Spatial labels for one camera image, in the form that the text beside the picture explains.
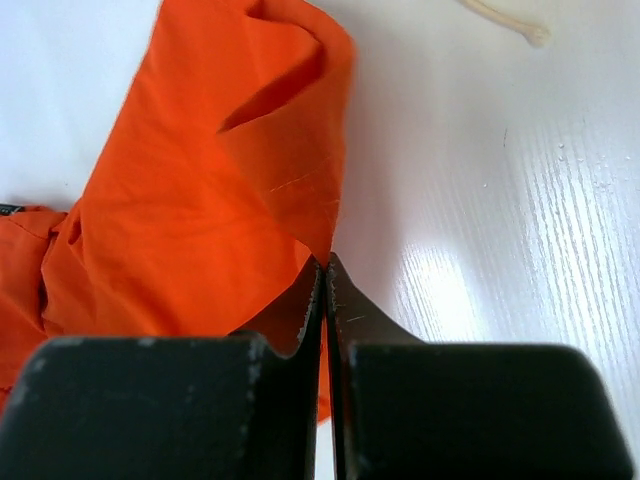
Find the orange shorts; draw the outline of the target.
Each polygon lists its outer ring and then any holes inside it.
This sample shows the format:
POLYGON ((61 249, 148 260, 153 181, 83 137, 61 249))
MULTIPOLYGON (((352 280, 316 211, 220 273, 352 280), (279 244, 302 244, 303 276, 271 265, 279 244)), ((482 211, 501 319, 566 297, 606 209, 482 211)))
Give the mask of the orange shorts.
POLYGON ((354 57, 304 1, 166 1, 82 196, 1 219, 1 395, 60 335, 223 336, 326 263, 354 57))

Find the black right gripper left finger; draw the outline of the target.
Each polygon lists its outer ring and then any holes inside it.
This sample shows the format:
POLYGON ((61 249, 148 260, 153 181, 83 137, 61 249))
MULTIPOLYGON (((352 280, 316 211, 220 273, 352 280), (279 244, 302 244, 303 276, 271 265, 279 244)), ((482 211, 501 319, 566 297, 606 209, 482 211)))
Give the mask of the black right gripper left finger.
POLYGON ((310 479, 323 272, 224 337, 57 337, 1 420, 5 479, 310 479))

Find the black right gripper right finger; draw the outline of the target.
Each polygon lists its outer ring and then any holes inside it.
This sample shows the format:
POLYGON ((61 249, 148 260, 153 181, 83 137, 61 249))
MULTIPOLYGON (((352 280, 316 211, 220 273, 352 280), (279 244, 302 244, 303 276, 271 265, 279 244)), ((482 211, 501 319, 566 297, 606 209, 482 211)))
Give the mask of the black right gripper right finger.
POLYGON ((553 344, 425 342, 326 273, 340 479, 630 479, 603 383, 553 344))

